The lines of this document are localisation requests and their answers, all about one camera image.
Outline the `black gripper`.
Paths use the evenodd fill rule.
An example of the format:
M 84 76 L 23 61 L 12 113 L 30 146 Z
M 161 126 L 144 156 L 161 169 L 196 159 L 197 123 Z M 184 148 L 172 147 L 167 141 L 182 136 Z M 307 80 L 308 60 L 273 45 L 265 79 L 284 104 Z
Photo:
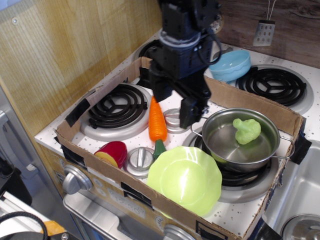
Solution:
M 158 103 L 170 97 L 172 91 L 182 97 L 179 119 L 180 127 L 186 129 L 198 123 L 209 109 L 211 92 L 203 74 L 211 59 L 212 41 L 201 37 L 196 44 L 183 48 L 160 42 L 162 47 L 151 52 L 147 84 Z

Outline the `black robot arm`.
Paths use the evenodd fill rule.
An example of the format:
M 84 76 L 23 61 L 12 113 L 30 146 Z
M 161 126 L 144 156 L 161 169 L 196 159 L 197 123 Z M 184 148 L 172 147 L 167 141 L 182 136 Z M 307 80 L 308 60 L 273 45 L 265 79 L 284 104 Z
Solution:
M 180 103 L 180 127 L 199 122 L 208 111 L 211 91 L 204 79 L 205 70 L 221 56 L 212 58 L 213 43 L 221 46 L 212 29 L 220 16 L 215 0 L 160 0 L 162 28 L 159 45 L 149 48 L 149 70 L 143 74 L 157 102 L 176 91 Z

